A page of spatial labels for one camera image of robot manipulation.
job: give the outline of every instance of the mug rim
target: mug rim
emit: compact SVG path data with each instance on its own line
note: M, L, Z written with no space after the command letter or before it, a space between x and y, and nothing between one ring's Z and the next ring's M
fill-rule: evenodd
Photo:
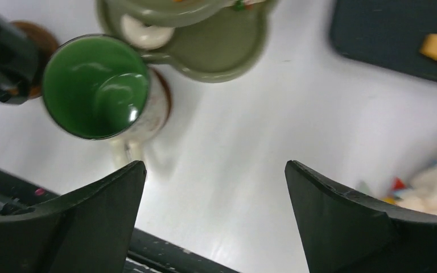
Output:
M49 59L49 61L48 61L48 63L46 64L46 67L44 68L44 71L43 71L43 83L44 83L44 75L46 75L46 72L48 71L48 69L49 69L49 63L56 57L56 55L65 47L65 46L67 46L68 44L71 44L71 43L73 43L73 42L75 42L75 41L77 41L77 40L80 40L80 39L83 39L83 38L93 38L93 37L96 37L96 38L99 38L99 37L105 37L105 38L111 38L111 39L113 39L113 40L115 40L115 41L118 41L119 43L122 43L122 44L124 44L124 45L126 45L127 47L129 47L129 49L130 50L132 50L132 51L134 51L136 54L137 54L137 56L142 60L142 62L143 62L143 65L145 66L145 78L146 78L146 80L148 81L148 88L146 89L146 100L145 100L145 104L144 104L144 106L143 106L143 109L145 109L146 107L147 107L147 105L149 104L149 96L150 96L150 88L151 88L151 81L150 81L150 68L148 67L148 65L146 65L145 64L145 61L143 60L143 58L141 58L141 56L138 54L138 52L136 52L128 43L126 43L125 41L123 41L123 40L121 40L121 39L119 39L119 38L117 38L117 37L114 37L114 36L111 36L111 35L108 35L108 34L85 34L85 35L81 35L81 36L78 36L78 37L75 37L75 38L73 38L73 39L71 39L71 40L69 40L69 41L67 41L67 42L65 42L64 44L62 44L62 45L60 45L58 48L57 48L57 50L51 55L51 57L50 57L50 59ZM103 139L110 139L110 138L113 138L113 137L116 137L116 136L118 136L118 135L121 135L122 133L124 133L124 132L126 132L126 131L128 131L128 129L129 128L131 128L132 126L134 126L135 125L135 123L137 123L140 119L141 119L141 115L139 115L138 116L138 118L136 118L132 123L130 123L126 128L124 128L124 129L122 129L121 131L119 131L119 132L116 132L116 133L114 133L114 134L110 134L110 135L106 135L106 136L101 136L101 137L88 137L88 136L83 136L83 135L81 135L81 134L78 134L78 133L74 133L74 132L71 132L71 131L69 131L69 130L67 130L56 118L55 118L55 116L51 113L51 111L49 110L49 107L48 107L48 103L46 102L46 89L44 88L44 84L42 85L42 89L41 89L41 94L42 94L42 97L43 97L43 103L44 103L44 108L46 109L46 112L48 113L48 115L50 115L50 117L51 117L51 119L62 129L62 130L64 130L64 131L66 131L66 133L69 133L69 134L71 134L71 135L74 135L75 137L78 137L78 138L81 138L81 139L86 139L86 140L103 140Z

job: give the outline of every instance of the white table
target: white table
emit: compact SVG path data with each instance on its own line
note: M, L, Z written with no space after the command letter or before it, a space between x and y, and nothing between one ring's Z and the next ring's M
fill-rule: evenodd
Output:
M332 2L282 0L263 58L237 80L202 84L158 66L175 108L145 149L136 227L244 273L307 272L288 160L381 193L436 151L437 84L334 54ZM61 42L100 32L93 0L0 0L0 13ZM58 193L114 171L106 142L66 134L40 99L0 105L0 168Z

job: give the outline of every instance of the dark cutting board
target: dark cutting board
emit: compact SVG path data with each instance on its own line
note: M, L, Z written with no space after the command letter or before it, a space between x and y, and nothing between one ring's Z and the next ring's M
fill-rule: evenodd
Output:
M437 33L437 0L337 0L329 37L340 55L437 81L437 62L419 53Z

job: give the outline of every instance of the pink dot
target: pink dot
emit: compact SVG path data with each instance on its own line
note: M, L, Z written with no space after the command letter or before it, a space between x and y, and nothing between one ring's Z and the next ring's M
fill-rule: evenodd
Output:
M37 190L34 192L34 194L37 195L37 196L41 196L41 195L43 195L45 192L46 192L46 191L45 191L44 189L39 188L39 189L37 189Z

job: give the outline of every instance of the red triangle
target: red triangle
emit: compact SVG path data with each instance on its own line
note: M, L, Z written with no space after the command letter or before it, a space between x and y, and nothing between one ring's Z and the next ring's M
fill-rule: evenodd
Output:
M406 186L401 179L396 177L394 179L393 190L397 191L399 189L406 189Z

